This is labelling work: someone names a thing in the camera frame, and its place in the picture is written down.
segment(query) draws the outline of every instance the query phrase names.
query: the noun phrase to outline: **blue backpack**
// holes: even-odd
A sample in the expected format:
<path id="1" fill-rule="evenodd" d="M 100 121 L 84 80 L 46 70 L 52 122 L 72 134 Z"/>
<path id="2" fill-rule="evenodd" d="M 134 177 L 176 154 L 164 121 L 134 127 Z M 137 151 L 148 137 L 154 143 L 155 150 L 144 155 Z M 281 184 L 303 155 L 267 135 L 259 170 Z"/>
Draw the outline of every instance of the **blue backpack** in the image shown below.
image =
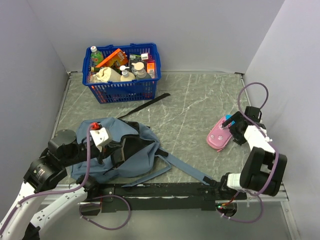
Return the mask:
<path id="1" fill-rule="evenodd" d="M 118 177 L 133 178 L 146 174 L 153 168 L 155 157 L 162 159 L 166 163 L 166 167 L 143 176 L 136 181 L 124 184 L 123 187 L 132 187 L 153 179 L 156 176 L 169 171 L 172 165 L 205 185 L 210 185 L 214 182 L 208 175 L 161 148 L 159 139 L 148 126 L 139 122 L 121 120 L 121 118 L 140 111 L 167 96 L 169 96 L 169 94 L 165 93 L 118 119 L 107 117 L 85 120 L 81 123 L 76 131 L 76 139 L 79 144 L 86 137 L 89 125 L 98 122 L 102 127 L 108 129 L 113 141 L 119 142 L 122 145 L 122 148 L 115 150 L 109 157 L 103 159 L 102 164 L 99 164 L 96 158 L 93 158 L 90 161 L 90 175 L 95 177 L 99 183 L 105 184 Z M 87 162 L 81 162 L 71 166 L 71 177 L 78 179 L 81 175 L 86 173 L 86 167 Z"/>

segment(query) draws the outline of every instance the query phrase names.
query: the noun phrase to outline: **blue plastic basket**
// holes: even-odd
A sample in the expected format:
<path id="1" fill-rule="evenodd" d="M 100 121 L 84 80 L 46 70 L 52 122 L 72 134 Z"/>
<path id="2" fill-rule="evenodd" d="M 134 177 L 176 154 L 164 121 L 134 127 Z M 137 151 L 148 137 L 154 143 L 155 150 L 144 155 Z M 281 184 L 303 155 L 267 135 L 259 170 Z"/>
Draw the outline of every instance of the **blue plastic basket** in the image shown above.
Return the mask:
<path id="1" fill-rule="evenodd" d="M 99 103 L 118 103 L 129 102 L 139 100 L 154 99 L 156 95 L 157 82 L 161 78 L 161 62 L 157 45 L 154 43 L 142 43 L 125 46 L 98 46 L 97 49 L 103 53 L 106 58 L 112 54 L 115 50 L 121 49 L 127 56 L 129 54 L 140 55 L 143 53 L 149 53 L 152 59 L 155 61 L 155 73 L 153 79 L 133 80 L 130 83 L 120 82 L 108 82 L 108 83 L 90 83 L 90 77 L 93 74 L 90 72 L 90 68 L 94 67 L 94 63 L 91 60 L 90 47 L 86 49 L 85 58 L 83 60 L 83 80 L 82 83 L 88 86 L 96 97 Z"/>

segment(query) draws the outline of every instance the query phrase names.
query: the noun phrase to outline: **pink toy phone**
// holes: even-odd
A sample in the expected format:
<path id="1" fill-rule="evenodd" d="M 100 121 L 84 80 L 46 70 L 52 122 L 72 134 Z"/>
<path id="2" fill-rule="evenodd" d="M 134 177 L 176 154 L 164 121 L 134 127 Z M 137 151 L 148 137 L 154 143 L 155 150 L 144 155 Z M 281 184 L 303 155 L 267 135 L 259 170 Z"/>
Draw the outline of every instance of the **pink toy phone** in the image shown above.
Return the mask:
<path id="1" fill-rule="evenodd" d="M 222 128 L 222 123 L 226 120 L 226 116 L 223 116 L 206 137 L 206 142 L 212 148 L 217 149 L 218 152 L 226 147 L 232 137 L 228 128 L 229 126 Z"/>

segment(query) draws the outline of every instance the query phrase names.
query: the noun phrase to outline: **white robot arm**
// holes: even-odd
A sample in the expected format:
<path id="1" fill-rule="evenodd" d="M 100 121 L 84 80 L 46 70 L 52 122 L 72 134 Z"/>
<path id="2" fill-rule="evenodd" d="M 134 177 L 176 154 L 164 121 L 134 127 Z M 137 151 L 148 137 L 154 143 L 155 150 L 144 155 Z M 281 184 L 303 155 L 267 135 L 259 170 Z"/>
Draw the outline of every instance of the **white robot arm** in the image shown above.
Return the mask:
<path id="1" fill-rule="evenodd" d="M 233 121 L 229 127 L 233 141 L 239 145 L 248 142 L 251 150 L 241 173 L 227 175 L 226 186 L 237 191 L 254 190 L 275 196 L 282 182 L 287 157 L 276 153 L 271 146 L 266 127 L 260 123 L 260 108 L 247 106 L 244 114 L 246 117 L 238 111 L 222 124 L 226 127 Z"/>
<path id="2" fill-rule="evenodd" d="M 35 189 L 28 182 L 21 185 L 17 198 L 12 204 L 7 215 L 0 223 L 1 226 L 4 224 L 9 213 L 18 204 L 18 202 L 27 196 L 33 195 L 34 191 Z M 31 232 L 36 229 L 36 232 L 38 232 L 38 235 L 41 238 L 54 222 L 62 217 L 72 206 L 83 202 L 87 198 L 87 195 L 88 192 L 84 187 L 82 187 L 79 190 L 65 193 L 46 208 L 38 212 L 37 210 L 40 208 L 41 203 L 46 196 L 31 198 L 18 207 L 6 226 L 1 238 L 4 240 L 22 240 L 24 239 L 26 229 L 28 228 L 30 234 L 32 234 Z"/>
<path id="3" fill-rule="evenodd" d="M 90 145 L 88 154 L 90 153 L 91 159 L 101 160 L 112 152 L 104 149 L 112 138 L 105 128 L 101 128 L 98 124 L 94 126 L 97 129 L 90 131 L 92 140 L 88 143 Z M 39 159 L 31 163 L 26 172 L 17 198 L 0 223 L 0 239 L 38 240 L 68 209 L 83 202 L 88 197 L 88 192 L 95 192 L 98 185 L 96 180 L 89 175 L 85 180 L 83 175 L 77 180 L 74 191 L 72 189 L 63 191 L 61 197 L 38 211 L 46 195 L 52 194 L 59 181 L 67 175 L 66 167 L 86 160 L 86 145 L 77 143 L 75 132 L 71 130 L 57 132 L 49 141 L 48 148 L 43 151 Z"/>

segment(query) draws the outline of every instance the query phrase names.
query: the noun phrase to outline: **gray marble floor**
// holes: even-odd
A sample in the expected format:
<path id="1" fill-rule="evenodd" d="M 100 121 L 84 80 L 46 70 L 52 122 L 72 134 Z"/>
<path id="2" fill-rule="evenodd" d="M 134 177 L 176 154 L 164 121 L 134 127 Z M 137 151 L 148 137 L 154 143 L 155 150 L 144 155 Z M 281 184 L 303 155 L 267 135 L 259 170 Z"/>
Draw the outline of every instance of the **gray marble floor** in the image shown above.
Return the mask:
<path id="1" fill-rule="evenodd" d="M 220 180 L 227 172 L 240 173 L 248 158 L 247 144 L 239 146 L 230 141 L 217 152 L 211 148 L 206 137 L 216 122 L 226 114 L 238 110 L 237 97 L 243 87 L 241 76 L 229 73 L 163 73 L 157 86 L 157 96 L 171 96 L 125 118 L 141 122 L 156 133 L 161 145 L 168 152 Z M 119 117 L 143 104 L 144 101 L 100 104 L 82 84 L 82 73 L 72 73 L 57 130 L 77 130 L 83 120 Z M 243 108 L 248 105 L 245 95 L 241 98 Z M 163 168 L 156 161 L 155 169 Z M 118 178 L 115 183 L 128 183 L 134 179 Z M 61 183 L 74 180 L 66 177 Z M 149 181 L 150 183 L 197 182 L 194 178 L 172 167 L 170 171 Z"/>

